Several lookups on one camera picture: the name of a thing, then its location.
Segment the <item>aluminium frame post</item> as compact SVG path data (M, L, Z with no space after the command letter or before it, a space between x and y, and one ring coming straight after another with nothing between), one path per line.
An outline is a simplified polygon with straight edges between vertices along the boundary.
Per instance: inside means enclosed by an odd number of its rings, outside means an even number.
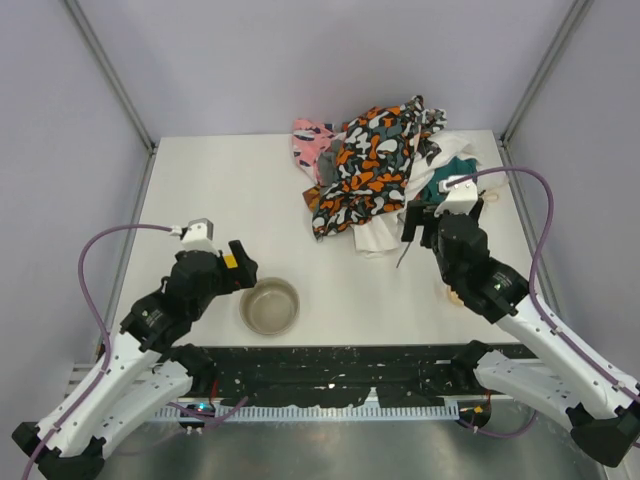
M115 95L120 107L122 108L126 118L133 127L139 140L142 142L145 150L152 154L156 147L156 143L149 134L148 129L134 106L124 83L120 79L113 63L111 62L102 42L98 38L89 18L76 0L62 0L61 5L69 15L72 23L77 29L81 39L86 44L89 53L96 62L106 83Z
M514 139L521 122L545 83L551 77L593 3L593 0L575 0L571 2L569 10L553 35L504 131L499 135L499 142L503 148L506 148Z

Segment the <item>right aluminium frame post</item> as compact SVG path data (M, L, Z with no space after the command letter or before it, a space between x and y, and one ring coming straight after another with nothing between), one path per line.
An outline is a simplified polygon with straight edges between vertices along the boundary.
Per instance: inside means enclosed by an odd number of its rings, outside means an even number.
M504 131L499 135L499 142L503 148L506 148L514 139L521 122L545 83L551 77L593 3L593 0L575 0L571 2L569 10L553 35Z

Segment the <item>orange black patterned cloth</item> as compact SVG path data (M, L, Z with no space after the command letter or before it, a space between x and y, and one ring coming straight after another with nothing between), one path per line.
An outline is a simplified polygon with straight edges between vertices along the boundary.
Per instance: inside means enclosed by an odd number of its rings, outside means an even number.
M392 107L373 107L342 128L334 178L312 201L316 240L401 210L414 161L432 160L441 148L430 138L448 123L444 109L420 95Z

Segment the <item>teal green cloth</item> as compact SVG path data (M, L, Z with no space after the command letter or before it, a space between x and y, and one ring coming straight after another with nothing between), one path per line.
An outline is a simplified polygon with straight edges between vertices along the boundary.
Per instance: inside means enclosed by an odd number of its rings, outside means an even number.
M417 199L433 203L442 203L446 195L439 189L440 182L451 176L467 176L477 171L478 160L471 156L455 156L446 165L438 167L426 186L417 195Z

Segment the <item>left aluminium frame post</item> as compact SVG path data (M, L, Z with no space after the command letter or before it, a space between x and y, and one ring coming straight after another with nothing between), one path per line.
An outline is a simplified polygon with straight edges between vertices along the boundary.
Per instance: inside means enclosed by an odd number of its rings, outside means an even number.
M76 0L62 0L61 5L69 15L72 23L77 29L81 39L86 44L89 53L96 62L106 83L115 95L120 107L122 108L126 118L133 127L139 140L142 142L145 150L152 154L156 147L156 143L149 134L148 129L134 106L124 83L120 79L113 63L111 62L102 42L98 38L89 18Z

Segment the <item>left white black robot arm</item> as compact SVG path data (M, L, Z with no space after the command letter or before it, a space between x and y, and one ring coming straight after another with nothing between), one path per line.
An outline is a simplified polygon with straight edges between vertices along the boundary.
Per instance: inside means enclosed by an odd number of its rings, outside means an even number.
M47 479L94 479L105 461L160 408L217 376L202 348L177 345L218 296L257 283L257 263L238 240L230 252L177 253L158 290L136 301L99 363L72 394L12 438Z

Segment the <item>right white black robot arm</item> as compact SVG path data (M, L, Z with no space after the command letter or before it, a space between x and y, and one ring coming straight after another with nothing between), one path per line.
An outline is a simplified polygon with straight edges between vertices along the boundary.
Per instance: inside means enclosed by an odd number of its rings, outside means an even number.
M639 440L639 382L598 354L532 290L528 280L494 259L478 223L482 209L441 213L410 202L402 239L421 228L443 282L472 312L516 338L548 369L519 366L496 349L470 342L454 361L487 390L506 394L565 428L591 459L617 467Z

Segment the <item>grey metal bowl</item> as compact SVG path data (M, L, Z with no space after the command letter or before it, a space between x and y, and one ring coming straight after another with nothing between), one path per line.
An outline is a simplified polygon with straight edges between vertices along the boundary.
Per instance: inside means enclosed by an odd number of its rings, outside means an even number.
M290 329L299 316L300 299L288 281L269 277L259 280L241 296L239 313L244 324L254 333L279 335Z

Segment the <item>grey cloth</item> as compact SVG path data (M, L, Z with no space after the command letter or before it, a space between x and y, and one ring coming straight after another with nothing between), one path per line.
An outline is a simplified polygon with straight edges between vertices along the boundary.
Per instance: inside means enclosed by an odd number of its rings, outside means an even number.
M339 180L339 172L336 167L337 153L334 151L322 152L316 161L318 184L325 187Z

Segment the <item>pink patterned cloth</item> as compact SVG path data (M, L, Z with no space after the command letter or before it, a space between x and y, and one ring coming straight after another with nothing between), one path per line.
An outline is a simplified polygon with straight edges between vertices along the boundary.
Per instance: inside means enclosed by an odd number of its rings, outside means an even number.
M298 118L293 122L291 151L294 163L312 180L320 182L318 159L336 136L333 123Z

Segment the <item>orange transparent plastic cup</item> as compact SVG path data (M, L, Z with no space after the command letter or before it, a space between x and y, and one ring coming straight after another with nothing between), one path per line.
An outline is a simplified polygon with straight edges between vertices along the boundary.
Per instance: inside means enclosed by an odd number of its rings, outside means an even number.
M447 292L447 297L452 304L460 307L464 305L464 302L460 299L458 294L450 286L447 287L446 292Z

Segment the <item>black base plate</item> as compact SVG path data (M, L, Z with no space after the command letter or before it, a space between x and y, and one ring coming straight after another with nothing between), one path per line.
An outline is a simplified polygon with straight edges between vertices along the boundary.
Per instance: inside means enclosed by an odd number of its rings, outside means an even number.
M454 364L455 346L213 348L216 378L198 380L190 397L212 392L225 406L361 406L374 393L384 407L440 405L445 396L486 394Z

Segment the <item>yellow toy block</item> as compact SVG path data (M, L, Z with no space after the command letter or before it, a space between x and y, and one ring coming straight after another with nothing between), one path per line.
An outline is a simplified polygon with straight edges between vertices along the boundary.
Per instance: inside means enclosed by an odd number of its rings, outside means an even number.
M229 269L237 268L238 263L235 257L232 254L226 255L224 257L225 263Z

